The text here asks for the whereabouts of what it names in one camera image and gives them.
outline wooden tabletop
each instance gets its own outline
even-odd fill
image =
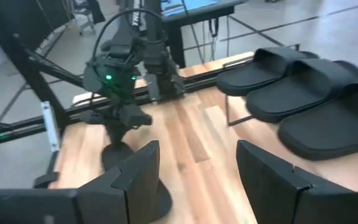
[[[247,55],[252,53],[185,68],[181,75],[189,77],[221,68],[228,60]],[[89,94],[76,96],[74,102],[85,98]],[[249,115],[242,98],[229,97],[229,103],[232,119]],[[142,109],[153,116],[153,125],[129,131],[124,142],[136,151],[151,140],[160,141],[160,178],[172,195],[173,208],[157,223],[256,223],[237,169],[239,139],[358,191],[358,153],[307,161],[292,154],[279,141],[276,125],[252,119],[229,128],[224,115],[224,95],[215,87]],[[80,187],[103,173],[100,152],[109,144],[103,126],[71,125],[62,141],[55,166],[60,178],[50,188]]]

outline wooden table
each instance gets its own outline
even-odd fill
[[[252,55],[251,52],[181,70],[190,77],[223,63]],[[138,81],[137,86],[144,86]],[[74,102],[89,98],[76,96]],[[244,100],[230,97],[231,118],[247,116]],[[226,126],[224,95],[215,87],[185,98],[142,109],[153,116],[152,126],[129,131],[124,137],[133,150],[149,141],[160,141],[160,178],[168,187],[173,208],[157,223],[256,223],[236,165],[236,143],[247,140],[296,166],[358,191],[358,153],[327,161],[307,161],[292,154],[276,135],[277,126],[252,119]],[[64,137],[51,188],[80,187],[102,172],[100,152],[109,144],[100,125],[71,125]]]

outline concrete floor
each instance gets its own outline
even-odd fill
[[[114,1],[99,1],[104,14],[110,18],[116,12]],[[98,32],[102,26],[97,25]],[[202,44],[203,25],[194,26]],[[111,38],[116,28],[113,24],[104,39]],[[229,55],[260,47],[299,43],[301,49],[317,53],[322,58],[347,60],[358,66],[358,1],[355,0],[282,0],[276,3],[250,0],[236,7],[236,13],[229,19],[229,28],[228,41],[226,18],[221,18],[216,59],[226,56],[227,43]],[[182,29],[187,65],[199,64],[201,61],[191,29],[189,26]],[[95,35],[89,33],[80,37],[74,29],[68,29],[48,58],[73,73],[81,74],[95,40]],[[205,52],[209,60],[210,44]],[[48,75],[45,78],[48,82],[56,81]],[[11,123],[42,114],[39,99],[32,90],[22,90],[23,85],[23,78],[9,62],[0,66],[2,122]],[[70,107],[75,95],[85,92],[65,82],[53,82],[50,87],[66,108]],[[33,180],[45,173],[50,155],[46,133],[0,144],[0,188],[31,187]]]

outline table leg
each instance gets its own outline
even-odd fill
[[[168,25],[168,43],[172,59],[179,65],[180,68],[185,68],[185,52],[183,50],[183,38],[180,26],[174,24]]]

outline gray floor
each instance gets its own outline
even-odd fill
[[[113,0],[100,0],[107,18],[116,12]],[[265,3],[250,0],[237,6],[229,19],[220,20],[220,32],[216,44],[215,58],[224,58],[229,44],[229,55],[240,54],[260,47],[301,44],[303,50],[319,54],[331,60],[348,60],[358,66],[358,1],[355,0],[282,0]],[[103,25],[97,26],[98,32]],[[113,24],[104,39],[113,35],[117,26]],[[203,24],[195,24],[199,43],[203,43]],[[204,24],[208,40],[208,25]],[[269,36],[273,41],[263,37]],[[183,27],[185,56],[188,65],[201,62],[196,42],[190,27]],[[89,59],[96,36],[91,33],[80,37],[74,29],[68,29],[48,55],[48,58],[63,68],[80,74]],[[205,47],[205,59],[211,58],[211,45]],[[48,82],[56,79],[45,75]],[[32,90],[19,91],[23,78],[10,63],[0,66],[0,115],[19,92],[13,106],[2,121],[11,123],[41,115],[40,101]],[[50,85],[62,105],[70,107],[75,95],[84,93],[65,82]],[[48,165],[50,149],[45,133],[0,144],[0,188],[31,187],[32,181],[42,175]]]

